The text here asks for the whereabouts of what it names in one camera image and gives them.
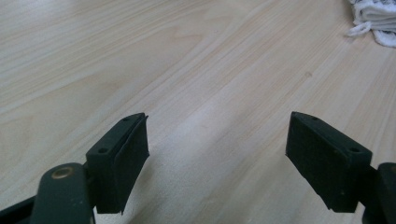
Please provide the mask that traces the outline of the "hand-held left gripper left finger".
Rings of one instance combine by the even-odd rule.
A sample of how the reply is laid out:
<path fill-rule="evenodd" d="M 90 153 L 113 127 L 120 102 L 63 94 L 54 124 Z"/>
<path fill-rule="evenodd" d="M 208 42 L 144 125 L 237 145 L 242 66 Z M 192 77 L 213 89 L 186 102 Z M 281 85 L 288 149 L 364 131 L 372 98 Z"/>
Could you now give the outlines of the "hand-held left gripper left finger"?
<path fill-rule="evenodd" d="M 134 114 L 118 121 L 86 153 L 93 178 L 94 206 L 99 214 L 122 213 L 149 157 L 147 116 Z"/>

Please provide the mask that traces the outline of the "white black checked cloth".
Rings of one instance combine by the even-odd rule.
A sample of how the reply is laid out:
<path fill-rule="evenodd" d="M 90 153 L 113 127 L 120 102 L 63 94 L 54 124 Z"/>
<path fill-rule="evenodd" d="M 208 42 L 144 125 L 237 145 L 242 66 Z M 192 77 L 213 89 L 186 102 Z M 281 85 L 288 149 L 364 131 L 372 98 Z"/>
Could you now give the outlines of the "white black checked cloth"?
<path fill-rule="evenodd" d="M 396 48 L 396 0 L 347 0 L 352 7 L 354 27 L 347 36 L 355 37 L 372 31 L 375 41 Z"/>

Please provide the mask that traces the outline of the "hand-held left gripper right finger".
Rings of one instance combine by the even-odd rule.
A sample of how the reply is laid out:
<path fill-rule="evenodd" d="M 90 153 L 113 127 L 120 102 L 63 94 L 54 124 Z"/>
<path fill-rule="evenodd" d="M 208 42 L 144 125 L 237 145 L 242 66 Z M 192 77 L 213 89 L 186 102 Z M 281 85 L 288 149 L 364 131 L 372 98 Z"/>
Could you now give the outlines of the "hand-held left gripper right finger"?
<path fill-rule="evenodd" d="M 369 149 L 319 118 L 293 112 L 286 155 L 329 209 L 356 210 L 358 182 L 373 156 Z"/>

